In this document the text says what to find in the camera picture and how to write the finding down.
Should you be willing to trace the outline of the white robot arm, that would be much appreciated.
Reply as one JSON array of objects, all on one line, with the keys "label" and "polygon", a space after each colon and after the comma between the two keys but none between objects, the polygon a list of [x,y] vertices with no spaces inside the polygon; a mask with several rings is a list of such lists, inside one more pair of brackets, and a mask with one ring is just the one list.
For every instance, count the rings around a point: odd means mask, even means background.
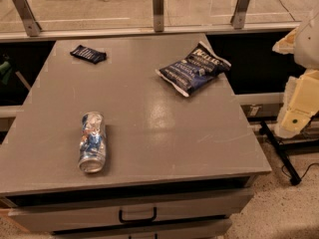
[{"label": "white robot arm", "polygon": [[272,50],[292,54],[294,62],[306,69],[300,77],[288,78],[283,107],[274,128],[277,136],[291,138],[319,112],[319,5],[298,27],[277,41]]}]

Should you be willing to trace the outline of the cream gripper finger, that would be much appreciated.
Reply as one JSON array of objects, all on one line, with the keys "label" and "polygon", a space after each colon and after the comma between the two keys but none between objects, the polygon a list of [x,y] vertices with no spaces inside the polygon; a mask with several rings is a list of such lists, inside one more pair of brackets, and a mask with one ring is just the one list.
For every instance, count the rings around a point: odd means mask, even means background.
[{"label": "cream gripper finger", "polygon": [[282,55],[293,54],[296,33],[297,28],[290,31],[285,37],[274,44],[272,51]]},{"label": "cream gripper finger", "polygon": [[275,134],[291,138],[301,132],[319,112],[319,71],[306,70],[299,78],[289,77],[279,111]]}]

